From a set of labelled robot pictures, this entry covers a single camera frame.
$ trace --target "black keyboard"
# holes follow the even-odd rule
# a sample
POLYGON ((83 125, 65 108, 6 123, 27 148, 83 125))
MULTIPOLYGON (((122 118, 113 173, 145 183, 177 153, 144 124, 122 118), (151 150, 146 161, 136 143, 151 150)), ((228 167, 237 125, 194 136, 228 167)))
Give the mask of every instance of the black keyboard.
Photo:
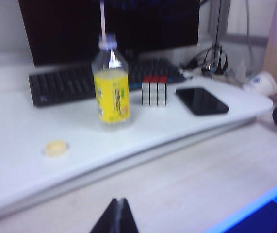
MULTIPOLYGON (((185 80, 178 69, 165 59, 129 63, 129 89, 142 88, 146 75, 167 76, 167 83, 185 80)), ((47 106, 95 97, 91 64, 49 73, 29 75, 35 106, 47 106)))

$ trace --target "computer monitor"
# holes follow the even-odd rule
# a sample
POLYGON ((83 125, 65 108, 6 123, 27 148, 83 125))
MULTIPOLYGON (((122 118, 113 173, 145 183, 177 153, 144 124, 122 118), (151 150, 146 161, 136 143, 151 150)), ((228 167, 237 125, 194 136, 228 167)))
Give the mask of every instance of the computer monitor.
MULTIPOLYGON (((92 60, 100 35, 99 0, 19 0, 37 65, 92 60)), ((144 51, 197 44, 199 0, 106 0, 106 31, 127 59, 144 51)))

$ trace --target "black smartphone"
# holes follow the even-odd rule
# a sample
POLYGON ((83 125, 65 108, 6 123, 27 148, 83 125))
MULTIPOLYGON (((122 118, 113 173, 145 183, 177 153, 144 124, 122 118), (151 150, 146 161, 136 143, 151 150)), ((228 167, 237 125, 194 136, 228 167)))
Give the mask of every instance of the black smartphone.
POLYGON ((227 113, 229 107, 202 87, 176 89, 176 95, 195 115, 227 113))

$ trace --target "paper cup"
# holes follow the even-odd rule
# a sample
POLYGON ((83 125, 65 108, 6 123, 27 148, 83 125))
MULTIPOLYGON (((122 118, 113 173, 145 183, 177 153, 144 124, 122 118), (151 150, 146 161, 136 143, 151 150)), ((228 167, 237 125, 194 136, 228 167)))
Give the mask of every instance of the paper cup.
POLYGON ((272 96, 277 92, 277 84, 269 72, 262 71, 243 85, 242 89, 265 96, 272 96))

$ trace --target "white desk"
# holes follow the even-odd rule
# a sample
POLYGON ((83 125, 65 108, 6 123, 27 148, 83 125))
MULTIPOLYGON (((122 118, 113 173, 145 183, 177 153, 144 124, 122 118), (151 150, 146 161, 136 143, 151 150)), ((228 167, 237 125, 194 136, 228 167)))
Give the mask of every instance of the white desk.
POLYGON ((268 114, 1 219, 0 232, 87 232, 113 197, 128 199, 140 232, 201 232, 276 184, 277 128, 268 114))

